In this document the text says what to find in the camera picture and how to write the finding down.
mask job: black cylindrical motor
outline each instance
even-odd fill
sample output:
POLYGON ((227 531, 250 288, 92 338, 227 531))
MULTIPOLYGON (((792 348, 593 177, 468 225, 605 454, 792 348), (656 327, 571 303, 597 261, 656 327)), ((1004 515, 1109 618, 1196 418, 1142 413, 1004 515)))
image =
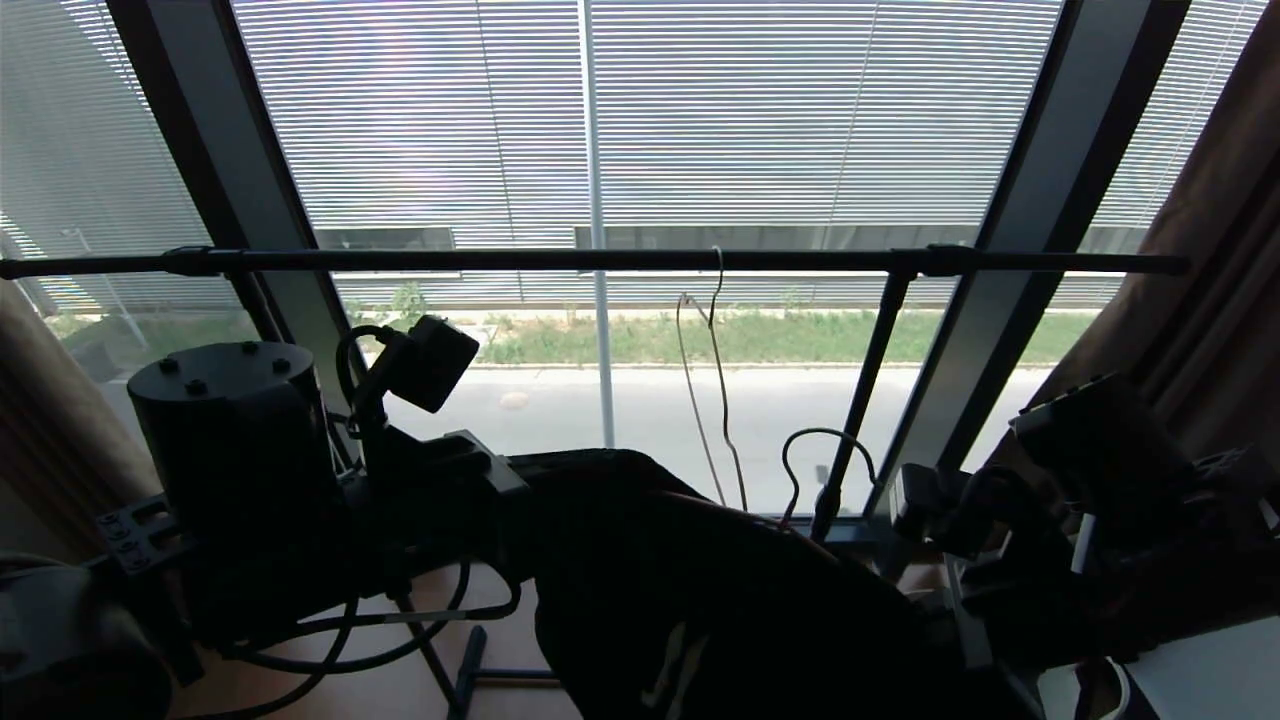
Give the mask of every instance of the black cylindrical motor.
POLYGON ((174 352, 129 397, 184 533, 259 542, 325 521, 340 497, 311 354, 243 342, 174 352))

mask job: floor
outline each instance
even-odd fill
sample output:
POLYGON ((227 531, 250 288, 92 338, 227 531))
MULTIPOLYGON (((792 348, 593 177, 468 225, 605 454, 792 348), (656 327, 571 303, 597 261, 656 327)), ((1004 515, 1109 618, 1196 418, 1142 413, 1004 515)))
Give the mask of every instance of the floor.
MULTIPOLYGON (((453 592, 456 569, 447 569, 419 578, 413 585, 413 602, 419 610, 443 607, 453 592)), ((471 575, 471 591, 463 607, 502 602, 507 589, 488 568, 477 566, 471 575)), ((541 652, 534 639, 534 609, 538 598, 526 584, 524 601, 515 615, 504 620, 485 623, 489 643, 485 666, 489 667, 545 667, 541 652)), ((361 603, 362 612, 392 610, 385 598, 372 598, 361 603)), ((471 624, 454 623, 436 638, 435 648, 452 674, 462 660, 471 624)), ((332 634, 300 639, 273 650, 273 653, 319 660, 332 642, 332 634)), ((403 626, 361 628, 352 633, 343 659, 362 657, 388 650, 408 638, 403 626)), ((207 676, 195 685, 179 691, 174 698, 170 717, 233 710, 274 700, 296 687, 302 675, 274 673, 239 662, 225 662, 216 656, 206 656, 207 676)), ((447 706, 440 691, 431 680, 426 662, 417 653, 390 665, 349 675, 325 678, 308 696, 293 706, 270 715, 275 720, 312 719, 337 720, 348 717, 378 717, 396 720, 444 719, 447 706)), ((468 715, 472 720, 552 720, 580 717, 573 703, 559 689, 484 687, 476 691, 468 715)))

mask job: brown curtain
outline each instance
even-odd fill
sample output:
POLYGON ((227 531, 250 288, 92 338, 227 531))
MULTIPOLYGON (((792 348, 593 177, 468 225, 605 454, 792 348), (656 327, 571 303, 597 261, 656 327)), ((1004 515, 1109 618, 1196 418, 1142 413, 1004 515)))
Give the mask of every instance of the brown curtain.
POLYGON ((0 482, 76 555, 61 560, 91 557, 95 516, 160 492, 151 457, 9 281, 0 347, 0 482))
MULTIPOLYGON (((1280 6, 1245 45, 1142 252, 1178 278, 1132 275, 1032 404, 1126 374, 1192 457, 1257 443, 1280 468, 1280 6)), ((1000 461, 1025 466, 1006 437, 1000 461)))

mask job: building window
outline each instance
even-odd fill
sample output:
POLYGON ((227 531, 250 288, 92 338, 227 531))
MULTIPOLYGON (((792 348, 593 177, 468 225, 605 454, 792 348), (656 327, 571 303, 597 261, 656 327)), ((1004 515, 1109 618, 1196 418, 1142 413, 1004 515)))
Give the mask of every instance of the building window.
POLYGON ((449 228, 316 229, 321 250, 453 250, 449 228))
MULTIPOLYGON (((977 225, 617 225, 604 229, 611 250, 890 250, 934 243, 973 245, 977 225)), ((577 247, 591 229, 573 228, 577 247)))

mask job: paved street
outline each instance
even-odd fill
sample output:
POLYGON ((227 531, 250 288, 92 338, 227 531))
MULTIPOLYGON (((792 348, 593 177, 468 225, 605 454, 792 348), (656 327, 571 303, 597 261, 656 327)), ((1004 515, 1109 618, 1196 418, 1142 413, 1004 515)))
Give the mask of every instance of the paved street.
MULTIPOLYGON (((861 441, 879 462, 918 369, 881 372, 861 441)), ((995 446, 1011 418, 1048 370, 1018 370, 997 402, 998 424, 989 424, 977 447, 995 446)), ((782 470, 782 442, 796 429, 812 425, 838 428, 852 396, 850 369, 744 369, 726 373, 730 392, 730 429, 742 459, 750 509, 781 511, 791 486, 782 470)), ((716 497, 707 459, 689 406, 680 369, 614 370, 614 406, 618 446, 644 451, 672 473, 716 497)), ((716 372, 694 370, 694 387, 707 427, 712 456, 730 502, 737 503, 733 464, 719 434, 721 404, 716 372)), ((113 406, 128 409, 124 386, 104 386, 113 406)), ((470 429, 495 452, 522 454, 602 445, 599 384, 595 370, 471 370, 438 415, 390 398, 388 413, 401 428, 417 437, 433 437, 458 428, 470 429)), ((792 447, 792 468, 800 479, 799 511, 808 511, 818 491, 818 465, 835 454, 831 437, 804 438, 792 447)), ((855 462, 845 486, 844 506, 858 511, 869 486, 855 462)))

